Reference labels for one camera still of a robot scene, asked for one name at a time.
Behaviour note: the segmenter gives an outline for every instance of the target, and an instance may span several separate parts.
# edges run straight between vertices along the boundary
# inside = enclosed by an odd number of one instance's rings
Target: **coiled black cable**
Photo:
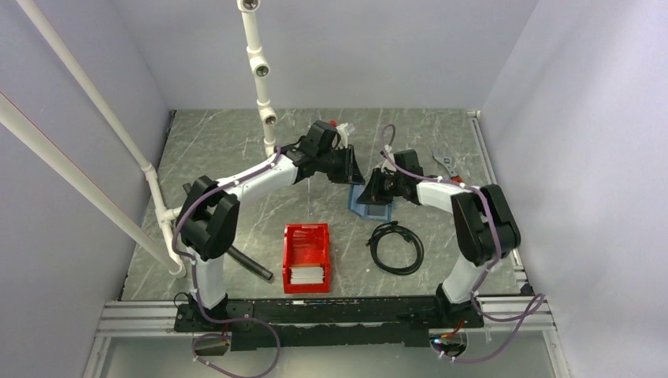
[[[403,237],[408,243],[413,243],[415,246],[415,262],[411,265],[408,265],[406,268],[394,268],[383,264],[383,262],[378,258],[378,243],[380,239],[387,235],[396,233]],[[383,223],[380,226],[376,227],[371,234],[371,238],[366,243],[366,245],[371,249],[371,258],[373,262],[378,266],[378,268],[383,269],[385,272],[396,274],[397,276],[408,276],[409,274],[415,273],[422,265],[422,262],[425,260],[425,248],[422,246],[422,241],[420,238],[415,235],[415,232],[412,232],[408,228],[399,226],[399,222],[394,220],[392,222]]]

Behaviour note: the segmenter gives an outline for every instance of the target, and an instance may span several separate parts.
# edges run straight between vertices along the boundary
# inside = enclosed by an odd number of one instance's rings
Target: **red basket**
[[[286,294],[329,293],[329,230],[326,223],[286,224],[283,289]],[[290,283],[292,268],[322,267],[322,283]]]

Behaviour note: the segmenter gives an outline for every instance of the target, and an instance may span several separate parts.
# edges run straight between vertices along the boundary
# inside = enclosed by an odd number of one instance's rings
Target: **metal pliers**
[[[432,156],[434,157],[434,160],[438,161],[439,164],[447,169],[447,174],[450,176],[450,180],[456,183],[464,182],[464,180],[462,180],[462,178],[459,177],[459,174],[455,171],[455,162],[453,161],[452,156],[447,156],[439,150],[432,150]]]

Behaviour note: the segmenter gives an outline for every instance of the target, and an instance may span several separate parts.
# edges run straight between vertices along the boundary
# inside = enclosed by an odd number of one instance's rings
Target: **gray marble surface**
[[[279,143],[292,143],[315,120],[351,122],[357,161],[365,178],[381,162],[380,130],[397,126],[395,151],[417,151],[425,174],[445,174],[431,157],[432,148],[447,148],[455,157],[455,169],[467,182],[487,184],[475,136],[460,109],[286,109],[279,110],[276,125]],[[168,207],[183,204],[184,183],[199,176],[230,176],[265,159],[262,126],[254,109],[180,110],[163,154],[158,176]],[[379,270],[365,245],[380,223],[363,220],[347,209],[350,187],[329,183],[317,173],[308,180],[274,191],[252,204],[243,203],[234,245],[274,273],[267,283],[226,257],[225,279],[230,298],[281,298],[283,230],[288,223],[327,223],[332,265],[331,291],[312,297],[362,297],[379,295],[431,295],[450,273],[459,255],[450,214],[438,209],[395,200],[392,219],[414,230],[425,245],[422,267],[410,276],[393,276]],[[164,245],[151,203],[143,228]],[[414,259],[413,247],[400,236],[388,235],[379,245],[379,257],[388,265],[405,266]],[[481,288],[483,294],[518,292],[510,259],[505,259]],[[190,274],[175,280],[144,249],[138,247],[128,271],[123,300],[171,299],[191,286]]]

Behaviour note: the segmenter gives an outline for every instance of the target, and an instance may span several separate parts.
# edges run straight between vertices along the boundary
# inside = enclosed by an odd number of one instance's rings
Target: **light gray wall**
[[[108,1],[38,1],[142,151],[160,156],[168,111]],[[0,89],[136,221],[134,160],[18,5],[0,2]],[[81,376],[133,242],[0,127],[0,376]]]
[[[666,376],[668,4],[541,0],[482,109],[576,377]]]
[[[481,108],[537,0],[264,0],[276,108]],[[234,0],[113,0],[174,109],[254,108]]]

